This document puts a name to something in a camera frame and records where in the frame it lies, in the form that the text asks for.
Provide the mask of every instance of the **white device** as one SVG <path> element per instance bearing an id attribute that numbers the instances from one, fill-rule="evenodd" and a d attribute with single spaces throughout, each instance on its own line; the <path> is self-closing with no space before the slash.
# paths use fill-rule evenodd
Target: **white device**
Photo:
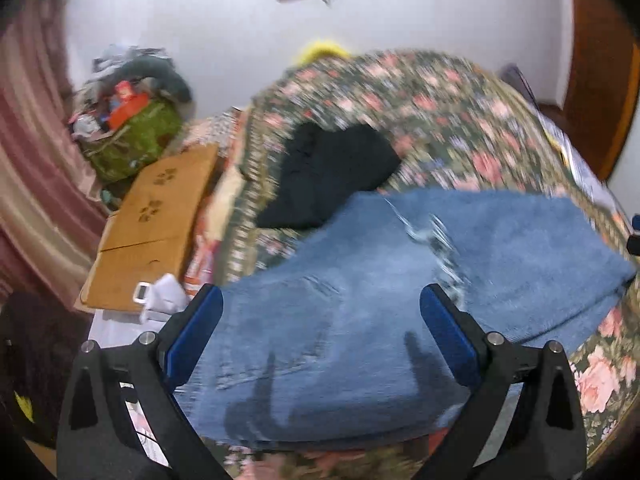
<path id="1" fill-rule="evenodd" d="M 133 291 L 133 301 L 142 305 L 140 322 L 148 319 L 168 321 L 172 314 L 182 312 L 189 297 L 172 274 L 165 274 L 155 283 L 139 282 Z"/>

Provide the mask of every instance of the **floral bedspread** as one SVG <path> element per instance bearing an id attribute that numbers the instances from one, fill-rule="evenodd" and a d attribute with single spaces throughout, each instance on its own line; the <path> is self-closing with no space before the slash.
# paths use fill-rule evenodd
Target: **floral bedspread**
<path id="1" fill-rule="evenodd" d="M 594 205 L 580 190 L 544 126 L 516 92 L 457 57 L 380 52 L 291 70 L 254 99 L 241 167 L 248 183 L 234 205 L 216 264 L 216 283 L 276 265 L 307 235 L 253 224 L 257 211 L 277 190 L 284 142 L 303 120 L 317 121 L 323 128 L 365 122 L 385 131 L 393 142 L 406 142 L 409 155 L 380 192 L 441 186 L 568 195 L 606 242 L 625 253 L 628 233 L 622 217 Z M 590 463 L 614 437 L 638 396 L 637 281 L 570 357 Z M 419 469 L 443 436 L 441 432 L 350 452 L 253 453 L 207 445 L 235 478 L 401 479 Z"/>

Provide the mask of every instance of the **pink curtain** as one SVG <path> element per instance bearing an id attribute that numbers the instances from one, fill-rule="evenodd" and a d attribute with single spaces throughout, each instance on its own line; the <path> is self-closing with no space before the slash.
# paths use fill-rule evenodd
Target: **pink curtain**
<path id="1" fill-rule="evenodd" d="M 66 129 L 63 1 L 26 0 L 0 38 L 0 302 L 48 290 L 69 308 L 105 215 Z"/>

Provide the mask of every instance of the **wooden door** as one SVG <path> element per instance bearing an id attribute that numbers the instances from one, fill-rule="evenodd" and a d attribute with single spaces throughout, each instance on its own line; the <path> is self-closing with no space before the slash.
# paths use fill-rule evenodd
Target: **wooden door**
<path id="1" fill-rule="evenodd" d="M 596 175 L 611 174 L 638 97 L 640 52 L 613 0 L 574 0 L 574 53 L 563 114 Z"/>

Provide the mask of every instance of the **dark fabric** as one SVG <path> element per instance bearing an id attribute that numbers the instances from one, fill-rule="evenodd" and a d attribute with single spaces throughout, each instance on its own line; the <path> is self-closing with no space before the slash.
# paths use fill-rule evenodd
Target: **dark fabric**
<path id="1" fill-rule="evenodd" d="M 257 216 L 257 227 L 320 227 L 353 193 L 384 184 L 401 161 L 368 124 L 327 132 L 302 123 L 286 149 L 278 195 Z"/>
<path id="2" fill-rule="evenodd" d="M 58 430 L 66 382 L 91 325 L 90 316 L 70 312 L 55 300 L 12 293 L 0 313 L 0 397 L 14 392 L 31 400 L 37 428 L 52 442 Z"/>

